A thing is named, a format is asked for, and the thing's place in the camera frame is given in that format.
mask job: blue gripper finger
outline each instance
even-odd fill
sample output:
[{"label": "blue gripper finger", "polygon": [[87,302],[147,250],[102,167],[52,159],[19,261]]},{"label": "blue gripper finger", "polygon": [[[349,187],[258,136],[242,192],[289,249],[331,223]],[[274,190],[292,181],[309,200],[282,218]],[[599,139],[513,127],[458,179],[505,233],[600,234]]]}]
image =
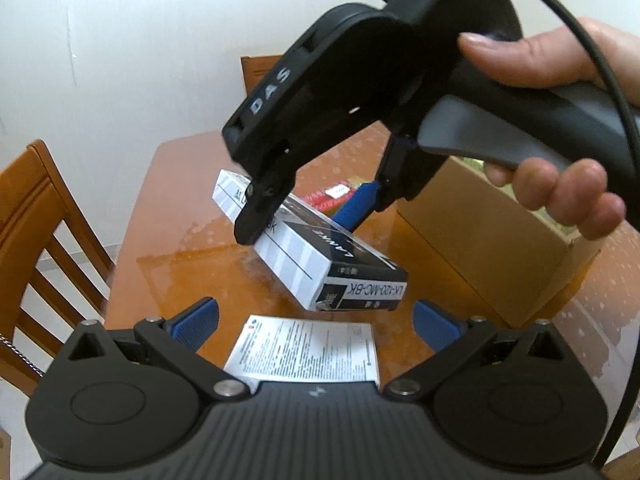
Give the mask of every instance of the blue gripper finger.
[{"label": "blue gripper finger", "polygon": [[465,321],[428,300],[419,300],[414,305],[414,331],[434,352],[450,345],[467,330]]},{"label": "blue gripper finger", "polygon": [[180,314],[164,322],[164,330],[194,352],[218,328],[220,311],[213,298],[202,298]]},{"label": "blue gripper finger", "polygon": [[379,189],[380,183],[377,180],[362,184],[338,209],[332,220],[353,233],[373,213]]}]

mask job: chair backrest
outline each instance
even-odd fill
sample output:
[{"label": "chair backrest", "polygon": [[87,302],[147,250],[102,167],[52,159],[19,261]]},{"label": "chair backrest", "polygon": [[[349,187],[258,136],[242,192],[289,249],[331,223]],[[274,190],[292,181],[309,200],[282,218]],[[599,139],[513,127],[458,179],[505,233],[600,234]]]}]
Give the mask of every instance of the chair backrest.
[{"label": "chair backrest", "polygon": [[[73,328],[84,318],[36,269],[47,250],[89,304],[101,314],[106,300],[54,236],[64,222],[103,280],[113,262],[66,187],[44,142],[36,140],[0,172],[0,336],[19,328],[51,356],[62,343],[21,308],[27,285]],[[39,375],[7,345],[0,345],[0,376],[28,396]]]},{"label": "chair backrest", "polygon": [[247,94],[261,81],[266,73],[273,68],[281,56],[242,56],[242,77],[244,77],[244,88]]}]

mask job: finger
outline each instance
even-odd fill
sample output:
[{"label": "finger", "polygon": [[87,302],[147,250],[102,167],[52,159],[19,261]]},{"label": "finger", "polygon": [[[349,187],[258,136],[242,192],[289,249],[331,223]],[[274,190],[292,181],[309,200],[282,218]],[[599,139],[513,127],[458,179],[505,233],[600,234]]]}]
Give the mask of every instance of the finger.
[{"label": "finger", "polygon": [[587,217],[578,224],[578,229],[587,240],[598,240],[609,236],[625,219],[623,200],[613,193],[603,194],[593,205]]},{"label": "finger", "polygon": [[490,162],[484,164],[484,174],[487,180],[497,187],[506,186],[513,180],[513,171]]},{"label": "finger", "polygon": [[560,175],[546,204],[551,218],[563,225],[583,222],[607,189],[607,173],[595,160],[585,158]]},{"label": "finger", "polygon": [[[616,73],[627,99],[640,106],[640,38],[590,18],[579,18]],[[515,42],[463,33],[465,57],[489,77],[509,86],[544,88],[584,80],[603,87],[591,59],[566,27]]]},{"label": "finger", "polygon": [[464,32],[458,46],[476,68],[508,86],[548,88],[596,78],[590,58],[566,27],[519,41]]},{"label": "finger", "polygon": [[543,158],[528,158],[516,170],[513,177],[513,193],[524,207],[537,211],[551,197],[560,172]]}]

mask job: gray trigger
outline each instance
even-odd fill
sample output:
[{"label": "gray trigger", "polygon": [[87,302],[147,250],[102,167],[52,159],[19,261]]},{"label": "gray trigger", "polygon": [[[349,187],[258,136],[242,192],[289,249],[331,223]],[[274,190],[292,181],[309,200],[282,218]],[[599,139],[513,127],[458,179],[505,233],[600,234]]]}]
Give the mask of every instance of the gray trigger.
[{"label": "gray trigger", "polygon": [[527,132],[452,95],[440,99],[422,120],[418,145],[428,153],[469,156],[511,169],[530,156],[560,171],[571,163]]}]

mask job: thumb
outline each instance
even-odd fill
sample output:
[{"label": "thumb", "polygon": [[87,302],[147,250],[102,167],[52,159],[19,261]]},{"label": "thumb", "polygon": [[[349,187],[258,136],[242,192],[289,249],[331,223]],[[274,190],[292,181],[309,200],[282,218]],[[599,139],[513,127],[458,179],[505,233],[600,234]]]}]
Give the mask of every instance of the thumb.
[{"label": "thumb", "polygon": [[476,68],[508,86],[548,88],[597,80],[589,56],[566,27],[519,41],[464,32],[458,46]]}]

